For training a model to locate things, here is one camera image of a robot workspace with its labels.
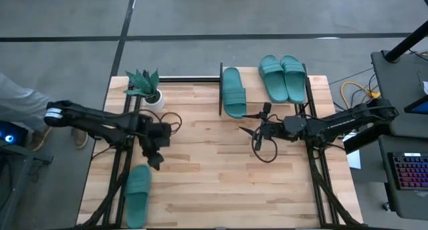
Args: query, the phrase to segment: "wooden table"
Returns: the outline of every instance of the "wooden table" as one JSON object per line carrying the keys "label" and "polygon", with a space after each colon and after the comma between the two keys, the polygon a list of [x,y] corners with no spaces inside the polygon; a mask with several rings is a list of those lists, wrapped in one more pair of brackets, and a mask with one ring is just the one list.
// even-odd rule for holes
{"label": "wooden table", "polygon": [[[239,71],[247,90],[247,113],[256,114],[269,98],[256,68]],[[318,117],[333,114],[327,77],[309,78]],[[122,113],[122,92],[127,85],[127,77],[112,78],[104,110]],[[319,227],[304,142],[277,140],[279,156],[273,163],[262,163],[251,150],[250,135],[238,129],[255,129],[259,120],[236,120],[224,112],[219,116],[218,83],[162,83],[160,89],[165,96],[164,111],[180,114],[183,125],[171,137],[171,146],[160,150],[165,158],[161,170],[152,169],[145,227]],[[294,115],[294,105],[274,104],[272,113],[280,118]],[[94,154],[107,147],[105,142],[97,143]],[[268,142],[263,142],[263,157],[271,158],[273,151]],[[136,142],[131,169],[146,164],[141,152]],[[88,219],[106,196],[113,158],[111,150],[92,161],[78,223]],[[326,158],[334,193],[351,215],[362,222],[345,153],[331,148],[326,151]],[[325,195],[323,202],[327,213]]]}

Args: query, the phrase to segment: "keyboard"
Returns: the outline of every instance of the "keyboard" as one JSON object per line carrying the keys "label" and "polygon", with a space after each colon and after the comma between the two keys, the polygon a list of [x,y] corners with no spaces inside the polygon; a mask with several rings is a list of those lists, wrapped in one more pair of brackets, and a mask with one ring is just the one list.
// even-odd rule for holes
{"label": "keyboard", "polygon": [[390,153],[399,190],[428,191],[428,154]]}

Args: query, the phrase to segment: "shoe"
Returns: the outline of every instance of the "shoe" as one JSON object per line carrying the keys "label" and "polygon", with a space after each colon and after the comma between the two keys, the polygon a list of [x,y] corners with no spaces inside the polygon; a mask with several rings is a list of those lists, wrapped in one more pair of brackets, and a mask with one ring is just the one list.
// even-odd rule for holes
{"label": "shoe", "polygon": [[45,139],[51,132],[51,130],[51,126],[46,126],[42,131],[34,131],[31,135],[31,142],[29,143],[29,148],[33,151],[39,150],[43,146]]}
{"label": "shoe", "polygon": [[72,136],[74,137],[74,145],[77,149],[82,149],[88,142],[88,133],[83,130],[73,128]]}

